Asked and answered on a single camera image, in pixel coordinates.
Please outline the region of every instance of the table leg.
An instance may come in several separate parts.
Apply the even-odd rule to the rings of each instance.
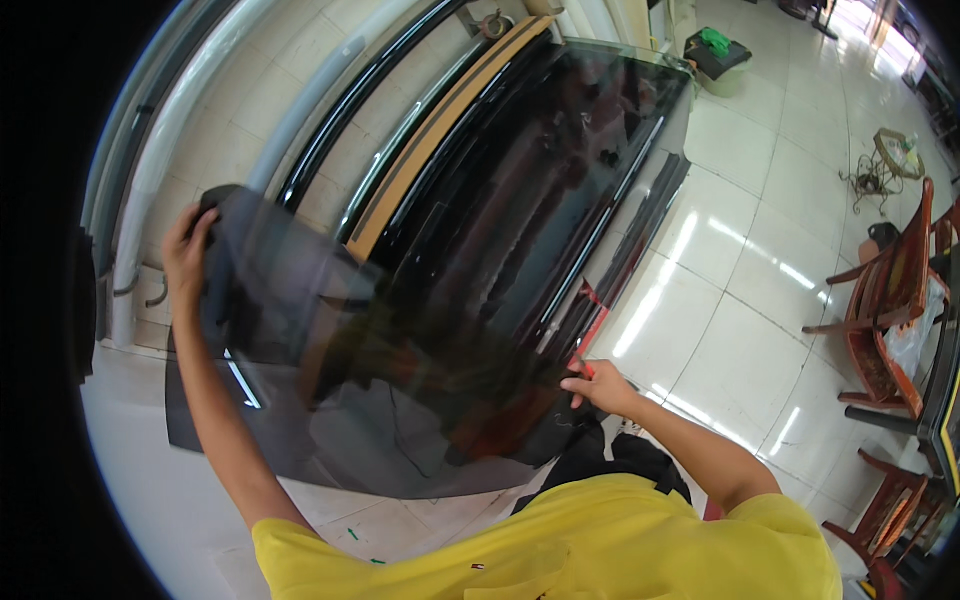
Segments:
[[[848,406],[847,410],[844,411],[844,416],[847,419],[859,420],[891,431],[899,431],[911,436],[917,435],[917,422],[907,417],[887,415],[886,413],[868,411],[854,406]]]

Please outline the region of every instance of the plastic bag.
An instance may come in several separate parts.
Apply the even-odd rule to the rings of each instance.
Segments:
[[[913,379],[920,366],[920,353],[930,335],[933,320],[944,307],[946,291],[937,279],[926,280],[926,310],[910,323],[890,327],[883,336],[887,354],[894,359],[906,376]]]

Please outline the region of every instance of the left hand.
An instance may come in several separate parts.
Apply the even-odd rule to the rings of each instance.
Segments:
[[[163,236],[163,271],[167,274],[174,310],[195,309],[200,304],[200,293],[204,288],[204,244],[218,213],[216,208],[208,210],[197,223],[193,235],[183,239],[198,210],[200,205],[196,203],[185,208]]]

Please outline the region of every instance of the yellow shirt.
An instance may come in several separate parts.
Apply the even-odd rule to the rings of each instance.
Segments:
[[[275,518],[256,523],[253,543],[275,600],[842,597],[817,523],[786,496],[704,522],[677,492],[623,473],[553,488],[472,538],[396,564],[364,563]]]

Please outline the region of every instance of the tiled floor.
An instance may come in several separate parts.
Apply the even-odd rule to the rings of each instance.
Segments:
[[[850,26],[830,41],[764,0],[698,0],[697,10],[698,27],[754,52],[753,68],[733,98],[701,91],[687,134],[693,167],[591,353],[754,452],[818,520],[851,526],[879,485],[856,450],[897,461],[915,448],[844,417],[837,394],[862,388],[842,342],[801,332],[842,319],[852,283],[825,279],[858,264],[867,227],[886,220],[869,201],[854,215],[838,172],[855,168],[878,128],[916,132],[936,218],[955,169],[886,47]],[[889,220],[902,228],[919,190],[908,183],[891,197]]]
[[[207,137],[222,139],[221,145],[226,140],[233,150],[218,155],[202,141],[196,147],[186,144],[194,154],[171,167],[171,185],[189,188],[181,194],[185,202],[207,180],[242,180],[238,170],[258,155],[276,116],[251,108],[262,87],[253,82],[273,78],[273,95],[263,102],[285,106],[287,96],[292,98],[309,75],[310,65],[298,62],[293,46],[276,40],[296,35],[293,45],[306,44],[312,43],[310,28],[348,31],[344,28],[350,24],[341,22],[348,15],[339,12],[345,4],[300,0],[287,11],[295,16],[309,12],[302,19],[311,24],[301,34],[302,24],[293,28],[278,20],[250,42],[252,58],[233,67],[250,73],[231,80],[232,87],[243,90],[218,91],[224,97],[208,100],[209,118],[197,127],[201,137],[210,130]],[[862,5],[841,0],[838,13],[856,13],[857,6]],[[770,0],[757,5],[698,0],[697,15],[698,27],[714,27],[747,45],[755,55],[752,68],[733,98],[701,91],[686,144],[694,164],[652,250],[590,353],[611,358],[668,408],[748,448],[771,468],[783,491],[817,519],[850,526],[878,485],[876,473],[856,450],[864,447],[899,459],[912,446],[903,437],[844,418],[836,396],[860,386],[842,343],[801,333],[805,324],[842,318],[852,285],[830,289],[824,280],[857,263],[856,249],[867,227],[883,220],[869,202],[860,215],[852,213],[852,194],[837,173],[849,171],[872,148],[877,128],[916,132],[937,190],[936,217],[951,204],[949,178],[955,169],[935,146],[892,55],[870,48],[853,26],[834,19],[842,37],[833,42]],[[314,17],[320,20],[310,21]],[[290,31],[279,31],[284,28]],[[456,36],[437,36],[431,43],[448,37],[451,44],[462,43]],[[400,81],[406,80],[397,79],[396,86],[403,88]],[[238,97],[246,100],[234,102]],[[350,145],[345,156],[360,146],[372,152],[378,138],[370,130],[387,127],[395,117],[375,110],[358,115],[348,133],[352,145],[344,140]],[[240,154],[250,156],[241,160]],[[351,184],[347,170],[326,167],[321,173],[328,176],[327,191],[345,194]],[[919,204],[919,190],[918,184],[908,184],[903,195],[891,198],[885,206],[889,219],[905,225]],[[321,187],[311,192],[324,195]],[[163,229],[157,226],[156,235]],[[84,391],[91,431],[99,427],[94,444],[98,460],[111,465],[112,470],[104,467],[111,493],[150,509],[122,515],[141,548],[160,536],[146,515],[177,518],[184,500],[164,501],[172,488],[184,483],[198,490],[217,486],[202,456],[172,449],[163,435],[164,352],[151,348],[165,348],[169,315],[165,306],[155,312],[140,316],[156,330],[147,336],[150,340],[138,341],[130,351],[108,344],[98,349],[95,371],[105,375]],[[132,404],[111,400],[127,394],[141,399]],[[144,460],[156,464],[149,477],[139,463],[116,457],[111,449],[120,444],[139,444]],[[526,490],[538,487],[545,474]],[[283,483],[325,538],[357,557],[385,562],[475,533],[508,515],[526,493],[514,489],[436,502],[399,501]],[[697,493],[695,498],[702,508],[705,499]],[[203,505],[212,517],[203,528],[178,530],[180,537],[170,540],[171,547],[204,548],[214,555],[211,564],[224,574],[235,597],[264,597],[252,552],[243,544],[238,547],[246,532],[226,495],[187,499]],[[830,541],[842,552],[838,540]],[[145,556],[165,581],[164,575],[176,578],[194,568],[185,560],[178,563],[147,551]],[[184,586],[194,585],[189,578],[181,580]],[[223,592],[208,591],[206,597]]]

